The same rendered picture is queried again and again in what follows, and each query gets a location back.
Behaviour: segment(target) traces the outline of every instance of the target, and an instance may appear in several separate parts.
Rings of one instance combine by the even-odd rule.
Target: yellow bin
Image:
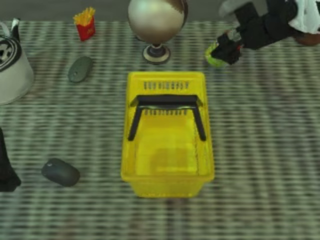
[[[214,179],[203,73],[129,74],[121,177],[144,198],[194,197]]]

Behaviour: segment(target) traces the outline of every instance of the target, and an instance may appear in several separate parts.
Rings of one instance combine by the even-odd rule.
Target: globe
[[[151,63],[166,62],[171,53],[163,44],[177,35],[188,16],[186,0],[131,0],[128,22],[133,33],[150,44],[143,57]]]

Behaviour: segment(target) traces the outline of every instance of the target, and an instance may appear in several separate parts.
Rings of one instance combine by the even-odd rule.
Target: red french fry box
[[[95,17],[93,16],[91,18],[91,21],[88,25],[86,26],[76,25],[76,28],[78,30],[80,40],[81,41],[88,40],[96,33]]]

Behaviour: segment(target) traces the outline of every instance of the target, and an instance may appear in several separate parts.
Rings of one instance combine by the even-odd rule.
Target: black circle emblem
[[[21,45],[16,39],[0,36],[0,73],[15,64],[21,54]]]

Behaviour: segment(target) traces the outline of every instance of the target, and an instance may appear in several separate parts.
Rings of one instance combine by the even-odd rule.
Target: gray computer mouse
[[[41,173],[48,180],[63,187],[72,187],[80,179],[80,172],[70,164],[58,159],[50,159],[42,168]]]
[[[88,56],[82,56],[75,60],[68,72],[68,79],[72,83],[80,83],[89,75],[94,61]]]

